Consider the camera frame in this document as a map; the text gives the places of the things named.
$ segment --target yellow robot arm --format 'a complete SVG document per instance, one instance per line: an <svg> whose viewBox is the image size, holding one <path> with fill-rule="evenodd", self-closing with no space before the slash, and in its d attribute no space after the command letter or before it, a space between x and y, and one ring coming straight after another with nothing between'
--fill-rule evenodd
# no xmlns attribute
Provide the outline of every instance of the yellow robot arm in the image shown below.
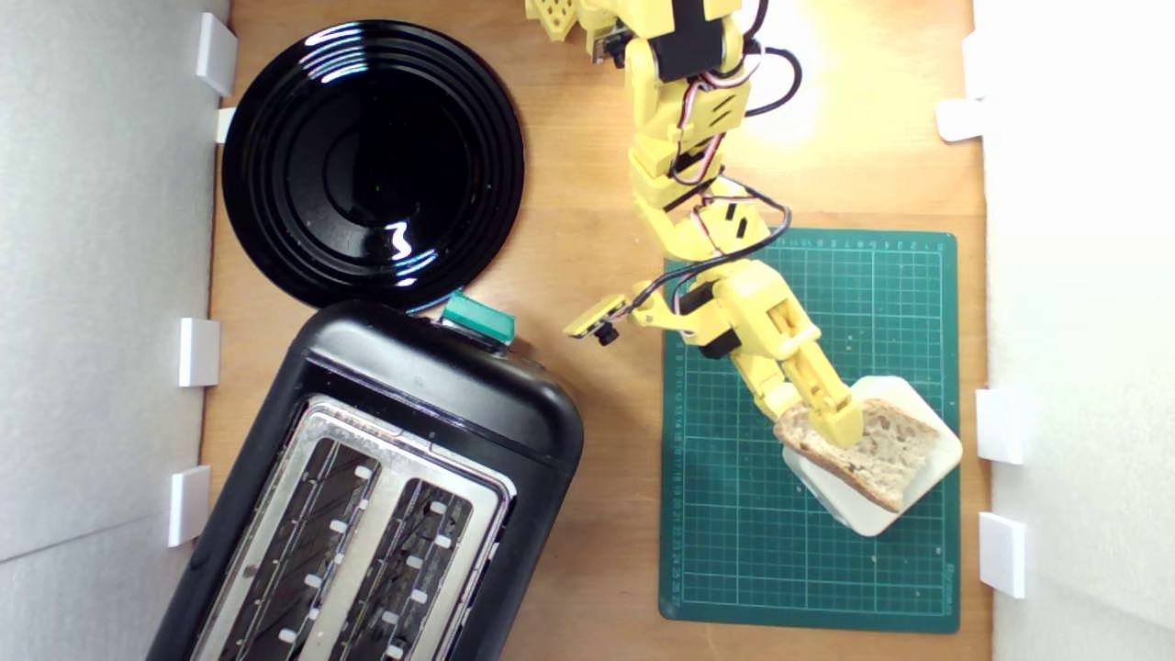
<svg viewBox="0 0 1175 661"><path fill-rule="evenodd" d="M791 211L721 175L723 137L747 114L754 50L734 23L740 0L526 0L552 40L572 23L595 61L625 69L636 135L629 149L634 203L679 272L599 301L564 330L611 344L615 323L674 330L710 358L728 358L771 420L804 402L831 443L861 437L861 413L820 350L820 329L784 277L750 258L777 238ZM696 203L686 204L691 198ZM770 227L757 204L784 214ZM674 281L669 298L662 286Z"/></svg>

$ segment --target white bracket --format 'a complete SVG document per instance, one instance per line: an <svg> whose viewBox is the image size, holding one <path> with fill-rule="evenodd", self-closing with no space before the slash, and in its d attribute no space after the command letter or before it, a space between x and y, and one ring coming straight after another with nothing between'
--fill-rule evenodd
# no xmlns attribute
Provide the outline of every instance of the white bracket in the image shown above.
<svg viewBox="0 0 1175 661"><path fill-rule="evenodd" d="M1025 598L1025 525L979 513L979 580L1013 599Z"/></svg>
<svg viewBox="0 0 1175 661"><path fill-rule="evenodd" d="M986 40L979 29L962 40L962 75L966 99L939 101L934 108L939 135L947 142L979 137L987 128L983 97L991 87L992 72Z"/></svg>
<svg viewBox="0 0 1175 661"><path fill-rule="evenodd" d="M236 75L236 35L208 12L200 16L196 75L221 96L233 95L233 76Z"/></svg>
<svg viewBox="0 0 1175 661"><path fill-rule="evenodd" d="M223 144L228 140L228 126L233 123L233 115L236 114L236 107L221 108L216 114L216 143Z"/></svg>
<svg viewBox="0 0 1175 661"><path fill-rule="evenodd" d="M212 468L196 466L172 475L172 507L167 526L167 546L177 547L193 540L208 522L208 497Z"/></svg>
<svg viewBox="0 0 1175 661"><path fill-rule="evenodd" d="M220 322L207 318L180 319L180 387L215 386L220 383Z"/></svg>
<svg viewBox="0 0 1175 661"><path fill-rule="evenodd" d="M1021 398L1009 391L975 391L975 437L979 457L1020 466L1025 463Z"/></svg>

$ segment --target white plate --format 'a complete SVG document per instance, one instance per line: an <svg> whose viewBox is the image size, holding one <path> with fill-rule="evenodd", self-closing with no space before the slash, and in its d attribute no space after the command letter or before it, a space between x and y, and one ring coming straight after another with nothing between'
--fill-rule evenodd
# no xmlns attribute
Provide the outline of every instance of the white plate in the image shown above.
<svg viewBox="0 0 1175 661"><path fill-rule="evenodd" d="M962 444L959 443L959 437L947 427L946 423L934 413L934 410L919 397L914 387L905 379L866 377L853 384L852 391L858 402L873 398L885 400L939 432L938 444L927 458L926 465L914 475L914 480L902 493L901 512L897 514L874 505L832 473L784 446L784 461L799 477L804 486L815 495L817 500L838 521L852 528L857 534L873 538L880 535L901 514L926 495L926 492L934 488L934 485L941 483L959 466L959 461L962 460Z"/></svg>

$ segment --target green cutting mat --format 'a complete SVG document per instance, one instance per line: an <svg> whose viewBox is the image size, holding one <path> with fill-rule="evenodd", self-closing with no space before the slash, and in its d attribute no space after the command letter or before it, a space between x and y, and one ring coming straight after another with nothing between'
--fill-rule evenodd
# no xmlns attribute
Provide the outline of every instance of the green cutting mat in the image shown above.
<svg viewBox="0 0 1175 661"><path fill-rule="evenodd" d="M791 229L778 268L852 384L908 380L959 431L955 240ZM711 622L953 633L959 474L874 539L841 526L780 458L727 360L665 340L660 611Z"/></svg>

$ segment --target green button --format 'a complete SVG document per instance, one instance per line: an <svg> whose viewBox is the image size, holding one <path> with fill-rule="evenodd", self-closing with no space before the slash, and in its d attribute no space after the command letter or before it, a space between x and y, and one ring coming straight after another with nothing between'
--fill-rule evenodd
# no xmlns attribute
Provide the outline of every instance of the green button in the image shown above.
<svg viewBox="0 0 1175 661"><path fill-rule="evenodd" d="M513 315L479 303L459 290L449 296L441 317L509 345L513 342Z"/></svg>

